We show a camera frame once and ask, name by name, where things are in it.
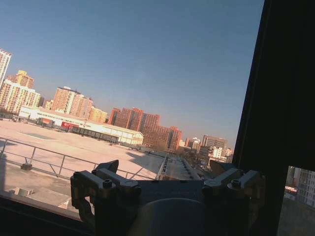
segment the low white building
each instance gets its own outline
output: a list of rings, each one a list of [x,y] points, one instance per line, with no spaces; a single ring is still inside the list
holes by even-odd
[[[123,142],[133,145],[141,145],[143,142],[143,134],[139,131],[121,128],[118,126],[99,123],[69,114],[57,111],[46,110],[42,107],[22,106],[19,117],[29,119],[39,119],[54,121],[54,125],[61,127],[75,128],[77,133],[93,136],[98,138],[100,134],[116,137],[117,142]]]

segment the guardrail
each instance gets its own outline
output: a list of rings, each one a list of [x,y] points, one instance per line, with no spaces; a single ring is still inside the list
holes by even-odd
[[[59,153],[59,152],[56,152],[56,151],[51,151],[51,150],[47,150],[47,149],[44,149],[44,148],[41,148],[41,147],[36,147],[36,146],[33,146],[33,145],[21,143],[19,141],[15,141],[15,140],[11,140],[11,139],[6,139],[6,138],[0,137],[0,140],[4,140],[4,145],[3,145],[3,148],[2,148],[2,150],[0,152],[0,160],[5,160],[6,162],[9,162],[9,163],[12,163],[12,164],[16,164],[16,165],[19,165],[19,166],[24,164],[24,163],[8,160],[7,158],[3,159],[2,158],[3,154],[4,153],[8,153],[8,154],[11,154],[11,155],[15,155],[15,156],[19,156],[19,157],[24,158],[26,163],[32,164],[33,161],[36,161],[36,162],[39,162],[39,163],[42,163],[42,164],[46,164],[47,166],[50,167],[51,171],[44,170],[42,168],[37,168],[37,167],[34,167],[34,166],[32,167],[32,169],[40,171],[40,172],[44,172],[44,173],[47,173],[47,174],[55,175],[56,177],[70,179],[69,176],[64,176],[64,175],[61,174],[62,170],[71,171],[72,173],[78,171],[78,170],[73,170],[73,169],[64,167],[64,161],[67,160],[67,159],[69,159],[69,160],[71,160],[71,159],[72,160],[77,160],[77,161],[79,161],[79,162],[81,162],[83,164],[86,163],[86,164],[89,164],[89,165],[93,165],[93,169],[95,169],[96,166],[99,164],[99,163],[95,163],[95,162],[92,162],[92,161],[87,161],[87,160],[83,160],[83,159],[80,159],[80,158],[77,158],[77,157],[66,155],[66,154],[63,154],[63,153]],[[10,142],[10,143],[17,143],[17,144],[25,145],[25,146],[28,146],[28,147],[32,147],[33,151],[32,151],[31,157],[27,157],[27,156],[24,156],[24,155],[12,153],[12,152],[9,152],[9,151],[5,150],[6,146],[8,145],[8,142]],[[47,151],[47,152],[54,153],[54,154],[62,156],[62,161],[61,161],[60,165],[56,165],[56,164],[53,164],[53,163],[49,163],[49,162],[45,162],[45,161],[42,161],[42,160],[39,160],[39,159],[35,159],[34,156],[35,156],[36,150],[43,150],[43,151]],[[131,173],[131,172],[120,170],[120,169],[118,169],[117,172],[125,173],[126,175],[123,176],[125,178],[128,178],[128,175],[130,174],[132,177],[138,176],[138,177],[141,177],[141,178],[154,180],[154,178],[151,178],[151,177],[139,175],[139,174],[136,174],[136,173]]]

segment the concrete surface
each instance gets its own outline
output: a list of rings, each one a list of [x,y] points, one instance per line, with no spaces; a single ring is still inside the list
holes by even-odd
[[[145,155],[144,153],[135,150],[128,150],[128,148],[110,146],[109,143],[105,141],[98,141],[90,137],[82,137],[73,133],[58,132],[56,130],[49,130],[33,124],[24,124],[8,120],[0,121],[0,137],[56,151],[95,163],[118,159],[119,169],[130,172],[131,174],[126,175],[125,172],[119,171],[117,174],[133,179],[155,178],[163,162],[162,157]],[[3,143],[4,141],[0,140],[0,148],[3,146]],[[23,156],[31,157],[33,148],[9,142],[5,151],[6,158],[8,160],[24,163],[25,158]],[[37,149],[34,154],[34,159],[60,166],[63,156]],[[33,161],[32,164],[34,167],[47,171],[55,171],[56,173],[59,172],[58,167],[49,166],[38,161]],[[63,166],[75,171],[91,171],[94,164],[66,157]],[[68,170],[62,170],[61,172],[61,175],[67,177],[70,177],[72,174],[73,171]]]

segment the apartment building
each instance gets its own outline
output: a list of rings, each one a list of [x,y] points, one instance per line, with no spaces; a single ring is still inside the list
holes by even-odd
[[[315,172],[295,168],[299,173],[297,201],[315,207]]]
[[[223,138],[217,138],[210,135],[204,135],[202,140],[202,146],[207,147],[217,147],[222,148],[223,153],[225,153],[225,150],[227,148],[227,140]]]
[[[9,66],[12,54],[0,48],[0,89],[2,87],[6,70]]]
[[[89,120],[105,123],[106,117],[107,117],[106,112],[92,106]]]
[[[5,80],[0,91],[0,107],[18,114],[21,106],[38,106],[40,94],[34,89]]]
[[[53,99],[51,99],[51,100],[49,100],[49,101],[46,101],[44,108],[47,109],[47,110],[51,110],[52,107],[53,107],[53,103],[54,103],[54,100],[53,100]]]
[[[164,143],[166,148],[176,150],[179,146],[182,132],[175,126],[170,128],[159,125],[159,115],[144,113],[142,110],[133,108],[112,110],[109,124],[140,131],[143,136],[143,144],[154,147],[158,143]]]
[[[33,88],[34,85],[34,79],[28,76],[27,72],[24,70],[18,70],[16,75],[9,75],[7,79],[21,86],[28,87],[29,89]]]
[[[73,98],[70,115],[88,119],[90,117],[93,100],[82,94],[76,94]]]
[[[74,91],[69,87],[57,87],[51,110],[70,114],[73,99],[78,94],[80,94],[78,91]]]

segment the screw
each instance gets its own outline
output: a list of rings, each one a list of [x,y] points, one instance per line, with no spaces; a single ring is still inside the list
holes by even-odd
[[[232,186],[235,187],[235,188],[241,187],[241,182],[240,182],[238,179],[233,179],[233,180],[231,181],[231,184],[232,184]]]
[[[104,188],[110,188],[112,186],[112,181],[110,179],[106,179],[103,182],[103,187]]]

